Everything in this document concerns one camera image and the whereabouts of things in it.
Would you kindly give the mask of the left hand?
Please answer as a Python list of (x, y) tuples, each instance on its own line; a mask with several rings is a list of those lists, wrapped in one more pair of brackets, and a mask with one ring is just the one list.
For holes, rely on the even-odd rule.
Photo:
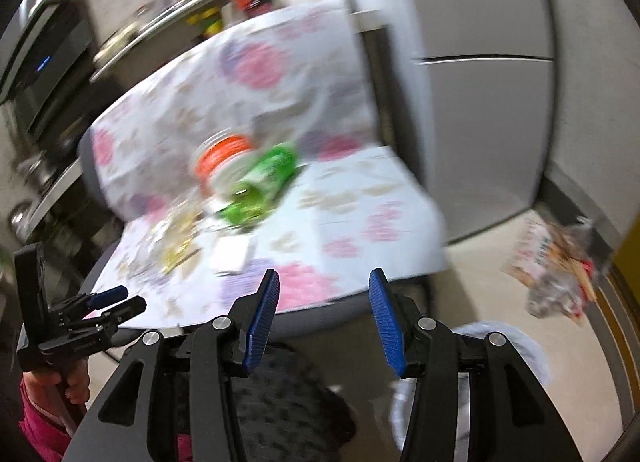
[(65, 398), (74, 406), (84, 407), (90, 397), (87, 358), (73, 361), (65, 373), (62, 376), (51, 369), (41, 369), (22, 374), (29, 402), (43, 416), (58, 424), (62, 424), (61, 387), (64, 387)]

